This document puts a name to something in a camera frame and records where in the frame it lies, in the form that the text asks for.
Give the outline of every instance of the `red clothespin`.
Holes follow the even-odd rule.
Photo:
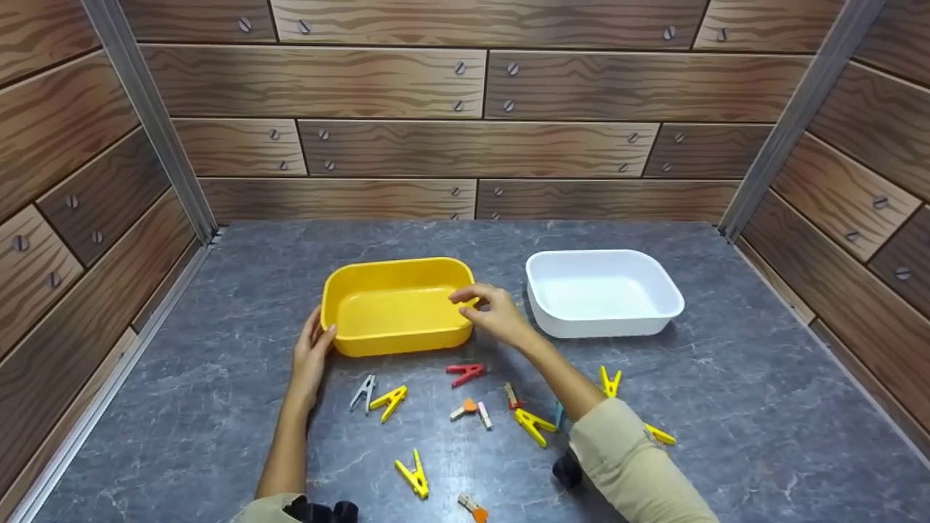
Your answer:
[[[485,366],[480,363],[473,363],[470,365],[450,365],[445,368],[445,372],[448,374],[461,373],[454,382],[452,382],[452,388],[456,388],[459,385],[472,380],[480,376],[485,372]]]

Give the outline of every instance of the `yellow plastic tray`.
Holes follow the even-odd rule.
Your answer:
[[[336,349],[349,357],[455,347],[472,323],[448,297],[472,283],[472,270],[453,258],[346,265],[326,280],[320,323],[336,324]]]

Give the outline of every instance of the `gray clothespin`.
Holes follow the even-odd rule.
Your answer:
[[[368,415],[368,404],[371,403],[372,399],[375,399],[375,375],[368,374],[365,377],[365,380],[362,382],[362,386],[358,388],[358,391],[355,393],[355,396],[352,397],[352,403],[349,404],[349,412],[355,410],[355,406],[358,405],[358,400],[362,398],[362,394],[365,395],[365,416]]]

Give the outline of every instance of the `child's hand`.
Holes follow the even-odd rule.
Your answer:
[[[285,400],[297,402],[304,410],[310,410],[316,405],[316,393],[323,379],[326,355],[332,348],[335,337],[335,325],[331,325],[326,331],[320,327],[320,307],[317,305],[307,318],[294,345],[294,361]]]

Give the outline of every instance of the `blue clothespin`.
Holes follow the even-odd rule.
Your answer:
[[[562,419],[565,418],[565,409],[562,407],[562,402],[558,399],[555,400],[555,430],[562,431]]]

